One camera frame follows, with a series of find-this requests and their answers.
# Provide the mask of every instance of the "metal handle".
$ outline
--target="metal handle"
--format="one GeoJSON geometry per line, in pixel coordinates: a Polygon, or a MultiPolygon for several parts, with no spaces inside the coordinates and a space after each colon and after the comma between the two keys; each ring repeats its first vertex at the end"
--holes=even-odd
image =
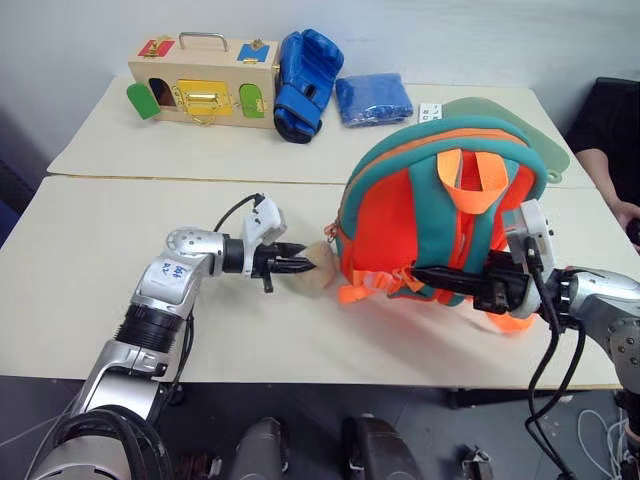
{"type": "Polygon", "coordinates": [[[180,48],[184,50],[184,37],[208,37],[208,38],[219,38],[222,40],[222,45],[224,46],[224,51],[229,51],[229,45],[227,44],[227,39],[224,38],[224,35],[221,33],[206,33],[206,32],[180,32],[178,35],[178,41],[180,42],[180,48]]]}

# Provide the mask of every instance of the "gray wall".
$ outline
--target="gray wall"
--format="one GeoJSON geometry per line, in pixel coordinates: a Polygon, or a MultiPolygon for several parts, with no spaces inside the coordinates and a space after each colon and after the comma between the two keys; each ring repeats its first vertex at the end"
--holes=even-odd
{"type": "Polygon", "coordinates": [[[0,158],[35,183],[147,35],[314,27],[343,75],[528,86],[561,130],[595,77],[640,79],[638,0],[0,1],[0,158]]]}

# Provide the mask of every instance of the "yellow latch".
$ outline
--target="yellow latch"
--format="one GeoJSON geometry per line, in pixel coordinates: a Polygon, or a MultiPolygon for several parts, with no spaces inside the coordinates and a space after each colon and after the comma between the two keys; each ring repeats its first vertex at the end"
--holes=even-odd
{"type": "Polygon", "coordinates": [[[192,116],[232,115],[233,107],[224,82],[178,80],[187,114],[192,116]]]}

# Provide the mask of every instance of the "backpack handle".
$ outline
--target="backpack handle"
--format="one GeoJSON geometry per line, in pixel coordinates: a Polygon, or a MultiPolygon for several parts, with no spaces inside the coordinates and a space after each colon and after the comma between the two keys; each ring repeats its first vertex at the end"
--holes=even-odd
{"type": "Polygon", "coordinates": [[[475,152],[480,174],[481,190],[460,188],[462,150],[455,148],[439,152],[437,156],[438,177],[458,210],[479,215],[486,212],[509,186],[509,175],[500,155],[490,152],[475,152]]]}

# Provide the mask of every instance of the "human hand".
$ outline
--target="human hand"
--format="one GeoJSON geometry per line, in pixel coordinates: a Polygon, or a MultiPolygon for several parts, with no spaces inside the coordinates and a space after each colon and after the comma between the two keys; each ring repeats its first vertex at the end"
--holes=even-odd
{"type": "MultiPolygon", "coordinates": [[[[623,202],[621,200],[610,205],[611,211],[613,215],[616,217],[616,220],[620,224],[623,230],[627,230],[627,226],[634,219],[640,220],[640,207],[633,203],[623,202]]],[[[640,246],[636,245],[635,242],[632,241],[632,244],[636,251],[640,253],[640,246]]]]}

